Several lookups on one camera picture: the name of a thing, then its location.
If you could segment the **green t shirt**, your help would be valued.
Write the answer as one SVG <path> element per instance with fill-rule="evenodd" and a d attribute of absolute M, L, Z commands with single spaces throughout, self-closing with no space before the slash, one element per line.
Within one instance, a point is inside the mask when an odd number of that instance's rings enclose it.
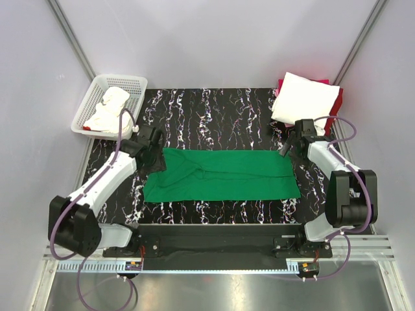
<path fill-rule="evenodd" d="M 301 196 L 290 159 L 271 150 L 164 148 L 166 170 L 151 173 L 147 203 L 287 200 Z"/>

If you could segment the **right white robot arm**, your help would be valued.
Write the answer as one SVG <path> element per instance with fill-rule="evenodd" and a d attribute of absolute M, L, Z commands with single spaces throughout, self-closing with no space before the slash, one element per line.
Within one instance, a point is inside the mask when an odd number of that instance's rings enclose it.
<path fill-rule="evenodd" d="M 376 173 L 354 165 L 335 148 L 357 133 L 350 121 L 343 121 L 352 127 L 352 136 L 331 141 L 318 134 L 314 120 L 298 120 L 279 151 L 283 157 L 290 154 L 316 165 L 329 179 L 324 214 L 303 224 L 296 234 L 294 248 L 303 257 L 337 234 L 364 232 L 378 217 Z"/>

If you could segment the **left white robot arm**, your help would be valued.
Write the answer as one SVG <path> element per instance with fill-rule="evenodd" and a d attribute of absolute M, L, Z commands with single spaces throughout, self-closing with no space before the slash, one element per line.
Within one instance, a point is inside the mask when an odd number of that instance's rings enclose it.
<path fill-rule="evenodd" d="M 108 198 L 136 172 L 151 174 L 166 169 L 164 133 L 143 125 L 131 139 L 118 139 L 103 166 L 79 189 L 49 204 L 48 239 L 51 255 L 67 260 L 88 257 L 98 249 L 117 248 L 127 257 L 140 248 L 136 229 L 123 224 L 102 224 L 98 215 Z"/>

